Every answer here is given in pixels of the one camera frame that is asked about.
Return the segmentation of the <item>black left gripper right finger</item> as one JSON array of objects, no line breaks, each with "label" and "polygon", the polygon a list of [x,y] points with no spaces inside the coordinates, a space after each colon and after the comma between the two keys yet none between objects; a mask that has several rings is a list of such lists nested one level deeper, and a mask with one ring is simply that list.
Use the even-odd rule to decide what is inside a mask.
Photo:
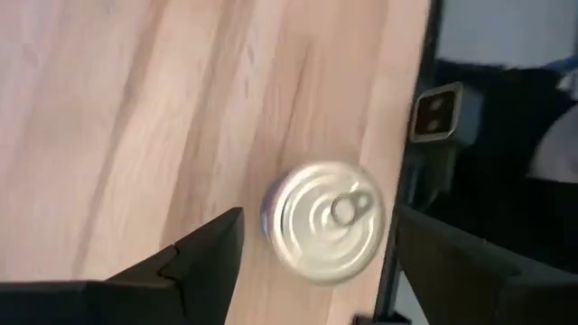
[{"label": "black left gripper right finger", "polygon": [[407,206],[393,214],[396,253],[430,325],[578,325],[578,274]]}]

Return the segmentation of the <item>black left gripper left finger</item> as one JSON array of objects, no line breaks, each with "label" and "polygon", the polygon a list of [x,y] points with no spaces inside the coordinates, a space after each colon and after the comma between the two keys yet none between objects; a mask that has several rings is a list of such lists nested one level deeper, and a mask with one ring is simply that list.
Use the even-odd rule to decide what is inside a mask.
[{"label": "black left gripper left finger", "polygon": [[224,325],[243,242],[232,208],[106,280],[0,283],[0,325]]}]

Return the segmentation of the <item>blue Wild Planet can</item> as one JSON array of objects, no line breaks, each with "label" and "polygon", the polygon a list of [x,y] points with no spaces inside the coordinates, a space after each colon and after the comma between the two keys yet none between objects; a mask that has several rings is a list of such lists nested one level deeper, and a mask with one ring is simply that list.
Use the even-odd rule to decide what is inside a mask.
[{"label": "blue Wild Planet can", "polygon": [[360,274],[386,234],[378,184],[347,162],[309,162],[289,170],[267,188],[260,215],[280,263],[317,284]]}]

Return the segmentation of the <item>grey seat cushion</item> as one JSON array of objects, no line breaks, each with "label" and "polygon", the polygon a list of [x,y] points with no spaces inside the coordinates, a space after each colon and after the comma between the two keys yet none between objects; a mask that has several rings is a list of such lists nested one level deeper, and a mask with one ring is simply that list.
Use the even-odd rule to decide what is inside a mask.
[{"label": "grey seat cushion", "polygon": [[558,118],[535,150],[528,175],[578,183],[578,104]]}]

